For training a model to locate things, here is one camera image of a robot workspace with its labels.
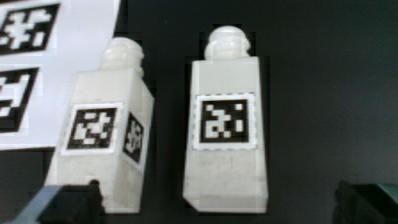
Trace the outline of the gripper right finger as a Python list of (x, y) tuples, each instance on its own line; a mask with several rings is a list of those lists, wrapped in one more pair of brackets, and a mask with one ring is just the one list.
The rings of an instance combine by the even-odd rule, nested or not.
[(339, 182), (332, 224), (398, 224), (398, 185)]

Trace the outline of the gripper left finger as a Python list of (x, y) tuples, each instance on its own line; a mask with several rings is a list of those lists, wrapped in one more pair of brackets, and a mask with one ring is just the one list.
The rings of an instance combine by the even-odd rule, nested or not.
[(5, 224), (106, 224), (99, 181), (46, 185)]

